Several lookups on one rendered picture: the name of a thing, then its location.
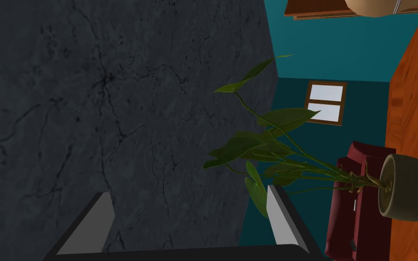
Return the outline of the dark red sofa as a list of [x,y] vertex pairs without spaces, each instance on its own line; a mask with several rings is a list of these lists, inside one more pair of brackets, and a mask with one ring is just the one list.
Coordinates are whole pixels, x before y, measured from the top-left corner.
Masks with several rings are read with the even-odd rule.
[[[396,149],[353,141],[346,157],[337,167],[346,172],[379,178],[385,158]],[[344,190],[335,182],[326,237],[325,254],[333,261],[389,261],[391,243],[390,218],[378,207],[378,189],[365,187],[359,194]]]

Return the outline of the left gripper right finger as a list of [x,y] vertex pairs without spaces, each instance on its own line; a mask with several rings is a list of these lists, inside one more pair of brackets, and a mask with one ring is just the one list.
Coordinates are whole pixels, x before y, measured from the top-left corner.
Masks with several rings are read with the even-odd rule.
[[322,253],[299,212],[281,186],[268,186],[266,209],[276,244],[298,245],[309,254]]

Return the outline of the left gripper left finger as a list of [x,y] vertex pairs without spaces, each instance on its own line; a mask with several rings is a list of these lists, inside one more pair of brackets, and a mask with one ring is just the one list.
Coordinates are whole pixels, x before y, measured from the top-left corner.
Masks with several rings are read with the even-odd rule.
[[110,193],[96,193],[46,256],[102,252],[114,218]]

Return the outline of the brown framed window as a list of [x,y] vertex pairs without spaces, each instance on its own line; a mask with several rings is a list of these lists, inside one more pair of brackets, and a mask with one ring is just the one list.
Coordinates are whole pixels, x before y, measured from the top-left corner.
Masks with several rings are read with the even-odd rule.
[[304,107],[316,111],[308,122],[341,126],[348,83],[310,80]]

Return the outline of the brown wooden furniture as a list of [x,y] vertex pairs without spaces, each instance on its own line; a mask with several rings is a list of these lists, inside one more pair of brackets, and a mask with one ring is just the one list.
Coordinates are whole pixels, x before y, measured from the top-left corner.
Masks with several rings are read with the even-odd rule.
[[417,13],[418,0],[288,0],[284,16],[295,20],[383,17]]

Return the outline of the green potted plant grey pot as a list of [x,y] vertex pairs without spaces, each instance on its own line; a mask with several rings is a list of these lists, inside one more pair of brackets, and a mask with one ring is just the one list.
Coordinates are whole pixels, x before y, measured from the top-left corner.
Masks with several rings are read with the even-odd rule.
[[289,132],[316,115],[306,108],[284,108],[265,115],[256,114],[257,124],[266,129],[261,133],[238,131],[219,149],[204,169],[229,166],[237,158],[246,160],[245,185],[257,209],[267,217],[267,190],[263,178],[286,187],[298,179],[329,180],[344,184],[341,190],[361,193],[365,187],[377,189],[379,212],[382,216],[408,222],[418,222],[418,158],[391,153],[384,158],[379,176],[364,172],[345,171],[305,152],[296,142],[287,146],[279,140],[289,138]]

